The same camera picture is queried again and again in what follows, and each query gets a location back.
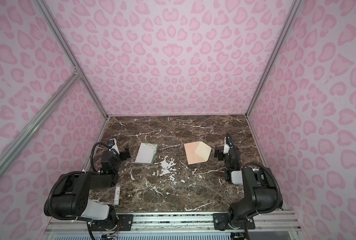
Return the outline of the pink envelope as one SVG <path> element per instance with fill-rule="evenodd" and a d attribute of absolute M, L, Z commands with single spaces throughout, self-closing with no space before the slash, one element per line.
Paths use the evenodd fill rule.
<path fill-rule="evenodd" d="M 212 148 L 204 142 L 192 142 L 184 144 L 189 165 L 207 162 Z"/>

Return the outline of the green floral letter paper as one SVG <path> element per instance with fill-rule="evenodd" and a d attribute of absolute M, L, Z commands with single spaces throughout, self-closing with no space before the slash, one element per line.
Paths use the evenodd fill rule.
<path fill-rule="evenodd" d="M 137 164 L 153 164 L 156 158 L 158 144 L 141 143 L 135 163 Z"/>

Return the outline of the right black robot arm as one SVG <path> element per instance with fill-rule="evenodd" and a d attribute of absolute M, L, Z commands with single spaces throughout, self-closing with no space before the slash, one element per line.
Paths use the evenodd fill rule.
<path fill-rule="evenodd" d="M 271 169 L 260 163 L 240 165 L 237 150 L 226 153 L 215 148 L 215 158 L 226 165 L 226 180 L 243 186 L 244 196 L 230 204 L 227 213 L 213 214 L 215 230 L 254 230 L 254 217 L 271 213 L 282 207 L 283 198 L 279 184 Z"/>

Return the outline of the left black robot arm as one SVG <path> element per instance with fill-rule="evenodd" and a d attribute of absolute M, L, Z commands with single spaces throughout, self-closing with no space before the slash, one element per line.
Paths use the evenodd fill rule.
<path fill-rule="evenodd" d="M 82 221 L 87 230 L 106 232 L 110 239 L 120 231 L 130 231 L 133 215 L 117 215 L 114 205 L 90 200 L 91 190 L 112 188 L 117 185 L 122 161 L 131 157 L 128 148 L 123 152 L 106 151 L 101 156 L 100 172 L 74 171 L 61 175 L 50 190 L 44 213 L 61 221 Z"/>

